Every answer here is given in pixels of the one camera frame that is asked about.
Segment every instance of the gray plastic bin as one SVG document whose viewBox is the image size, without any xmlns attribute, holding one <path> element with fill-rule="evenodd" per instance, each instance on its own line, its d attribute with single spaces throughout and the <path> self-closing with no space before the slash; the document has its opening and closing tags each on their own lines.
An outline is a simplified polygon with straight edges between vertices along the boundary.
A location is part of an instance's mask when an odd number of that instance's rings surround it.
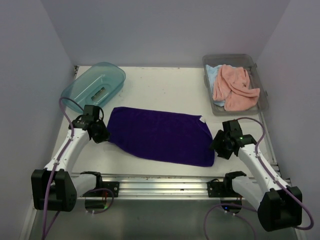
<svg viewBox="0 0 320 240">
<path fill-rule="evenodd" d="M 257 65 L 254 63 L 252 58 L 247 54 L 213 54 L 213 55 L 205 55 L 202 58 L 203 67 L 204 67 L 204 83 L 205 86 L 208 89 L 208 94 L 210 98 L 211 108 L 214 115 L 217 116 L 225 116 L 225 115 L 254 115 L 258 114 L 266 109 L 268 109 L 269 104 L 266 96 L 266 92 L 264 91 L 264 88 L 262 87 L 262 84 L 260 82 L 258 73 L 257 73 Z M 206 65 L 209 65 L 211 67 L 216 67 L 218 65 L 231 65 L 233 67 L 243 67 L 246 69 L 249 73 L 250 77 L 250 88 L 260 89 L 260 96 L 258 99 L 258 102 L 256 106 L 251 107 L 248 110 L 245 111 L 226 111 L 224 107 L 217 106 L 214 104 L 213 100 L 213 93 L 210 90 L 209 87 L 209 78 L 208 73 L 206 69 Z"/>
</svg>

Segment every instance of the pink cloth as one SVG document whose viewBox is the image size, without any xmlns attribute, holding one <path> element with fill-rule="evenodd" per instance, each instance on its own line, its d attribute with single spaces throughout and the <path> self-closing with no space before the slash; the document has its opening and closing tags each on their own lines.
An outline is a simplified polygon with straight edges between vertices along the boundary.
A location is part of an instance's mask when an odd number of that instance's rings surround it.
<svg viewBox="0 0 320 240">
<path fill-rule="evenodd" d="M 260 88 L 249 89 L 250 78 L 243 67 L 222 65 L 213 84 L 213 100 L 225 100 L 226 111 L 244 111 L 257 104 Z"/>
</svg>

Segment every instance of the cable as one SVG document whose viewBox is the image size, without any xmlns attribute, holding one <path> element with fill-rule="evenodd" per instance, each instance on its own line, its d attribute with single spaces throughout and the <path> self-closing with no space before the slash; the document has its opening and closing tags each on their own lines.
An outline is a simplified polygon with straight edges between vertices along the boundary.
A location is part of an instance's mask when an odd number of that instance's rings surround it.
<svg viewBox="0 0 320 240">
<path fill-rule="evenodd" d="M 67 147 L 69 146 L 70 142 L 72 141 L 72 138 L 75 134 L 75 129 L 74 129 L 74 126 L 72 124 L 72 121 L 70 120 L 70 118 L 68 117 L 63 105 L 62 105 L 62 100 L 63 99 L 66 99 L 66 100 L 69 100 L 71 102 L 73 102 L 74 104 L 76 104 L 82 111 L 84 110 L 77 102 L 75 102 L 74 100 L 68 98 L 68 97 L 60 97 L 59 98 L 59 107 L 63 113 L 63 115 L 65 116 L 65 118 L 67 119 L 67 121 L 69 122 L 69 125 L 71 127 L 71 138 L 68 139 L 68 141 L 66 142 L 66 144 L 63 146 L 61 152 L 58 154 L 58 157 L 56 158 L 56 161 L 59 162 L 60 161 L 60 158 L 61 156 L 64 154 L 65 150 L 67 149 Z M 50 225 L 49 225 L 49 229 L 48 231 L 46 231 L 46 224 L 47 224 L 47 214 L 48 214 L 48 201 L 49 201 L 49 192 L 50 192 L 50 186 L 51 186 L 51 183 L 53 181 L 53 178 L 54 178 L 54 174 L 55 174 L 55 171 L 56 171 L 56 168 L 57 168 L 57 163 L 55 163 L 53 165 L 53 168 L 51 170 L 51 174 L 50 174 L 50 177 L 49 177 L 49 180 L 48 180 L 48 183 L 46 185 L 46 190 L 45 190 L 45 195 L 44 195 L 44 206 L 43 206 L 43 218 L 42 218 L 42 240 L 45 240 L 51 226 L 53 225 L 54 221 L 56 220 L 58 213 L 56 213 L 56 216 L 52 219 Z"/>
<path fill-rule="evenodd" d="M 206 227 L 208 215 L 209 215 L 209 213 L 210 213 L 213 209 L 215 209 L 215 208 L 217 208 L 217 207 L 222 207 L 222 206 L 243 208 L 243 209 L 249 210 L 249 211 L 254 212 L 254 213 L 257 212 L 257 211 L 256 211 L 254 208 L 252 208 L 252 207 L 242 206 L 242 205 L 233 204 L 233 203 L 221 203 L 221 204 L 214 205 L 212 208 L 210 208 L 210 209 L 206 212 L 206 214 L 205 214 L 205 216 L 204 216 L 204 220 L 203 220 L 203 230 L 204 230 L 205 238 L 206 238 L 207 240 L 210 240 L 210 238 L 209 238 L 209 236 L 208 236 L 208 233 L 207 233 L 207 227 Z M 243 216 L 240 216 L 240 215 L 238 215 L 238 214 L 234 214 L 234 213 L 229 212 L 229 211 L 227 211 L 227 213 L 232 214 L 233 216 L 235 216 L 235 217 L 237 217 L 237 218 L 239 218 L 239 219 L 242 219 L 243 221 L 247 222 L 248 225 L 250 226 L 250 228 L 251 228 L 252 231 L 253 231 L 254 240 L 257 239 L 256 230 L 254 229 L 254 226 L 252 226 L 252 224 L 251 224 L 247 219 L 245 219 Z"/>
<path fill-rule="evenodd" d="M 258 158 L 260 164 L 262 165 L 262 167 L 264 168 L 264 170 L 269 174 L 269 176 L 272 178 L 272 180 L 278 184 L 278 186 L 280 188 L 282 188 L 286 194 L 288 194 L 291 198 L 293 198 L 293 200 L 300 205 L 300 207 L 302 207 L 304 209 L 304 211 L 306 212 L 306 214 L 308 214 L 309 218 L 310 218 L 310 225 L 309 226 L 296 226 L 294 227 L 295 229 L 298 229 L 298 230 L 310 230 L 314 227 L 314 219 L 312 217 L 312 214 L 311 212 L 309 211 L 309 209 L 307 208 L 306 205 L 304 205 L 298 198 L 296 198 L 285 186 L 283 186 L 279 181 L 278 179 L 270 172 L 270 170 L 267 168 L 267 166 L 265 165 L 265 163 L 262 161 L 261 157 L 258 155 L 258 146 L 259 144 L 261 143 L 262 139 L 265 137 L 266 135 L 266 129 L 264 127 L 264 125 L 259 122 L 258 120 L 254 119 L 254 118 L 251 118 L 251 117 L 240 117 L 238 118 L 237 120 L 241 120 L 241 119 L 249 119 L 249 120 L 252 120 L 256 123 L 258 123 L 261 127 L 262 127 L 262 136 L 260 137 L 260 139 L 256 142 L 256 145 L 255 145 L 255 154 L 256 154 L 256 157 Z"/>
<path fill-rule="evenodd" d="M 110 189 L 107 189 L 107 188 L 92 189 L 92 190 L 90 190 L 90 191 L 87 191 L 86 194 L 87 194 L 87 193 L 94 193 L 94 192 L 98 192 L 98 191 L 106 191 L 106 192 L 110 193 L 112 199 L 111 199 L 111 202 L 110 202 L 109 206 L 105 207 L 105 208 L 104 208 L 103 210 L 101 210 L 101 211 L 92 211 L 92 212 L 91 212 L 92 214 L 102 214 L 102 213 L 104 213 L 105 211 L 107 211 L 107 210 L 111 207 L 111 205 L 114 203 L 115 195 L 114 195 L 114 193 L 113 193 Z"/>
</svg>

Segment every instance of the purple towel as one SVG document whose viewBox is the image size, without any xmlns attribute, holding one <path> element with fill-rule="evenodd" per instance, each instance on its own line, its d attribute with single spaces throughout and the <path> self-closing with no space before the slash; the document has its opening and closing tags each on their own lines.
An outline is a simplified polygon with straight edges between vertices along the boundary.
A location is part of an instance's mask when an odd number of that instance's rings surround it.
<svg viewBox="0 0 320 240">
<path fill-rule="evenodd" d="M 110 143 L 143 159 L 210 167 L 215 152 L 201 116 L 130 107 L 113 109 L 107 125 Z"/>
</svg>

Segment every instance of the light blue towel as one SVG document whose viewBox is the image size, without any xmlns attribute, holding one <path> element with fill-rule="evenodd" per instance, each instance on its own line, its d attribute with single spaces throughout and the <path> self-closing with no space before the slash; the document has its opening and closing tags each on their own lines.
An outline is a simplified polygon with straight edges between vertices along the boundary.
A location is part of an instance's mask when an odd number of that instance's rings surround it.
<svg viewBox="0 0 320 240">
<path fill-rule="evenodd" d="M 218 65 L 215 67 L 209 66 L 209 65 L 205 65 L 206 67 L 206 73 L 208 74 L 208 78 L 209 78 L 209 85 L 210 85 L 210 90 L 211 90 L 211 95 L 214 95 L 214 82 L 216 81 L 217 75 L 218 75 L 218 71 L 219 68 L 222 65 Z M 219 107 L 223 107 L 225 105 L 225 101 L 213 101 L 213 103 Z"/>
</svg>

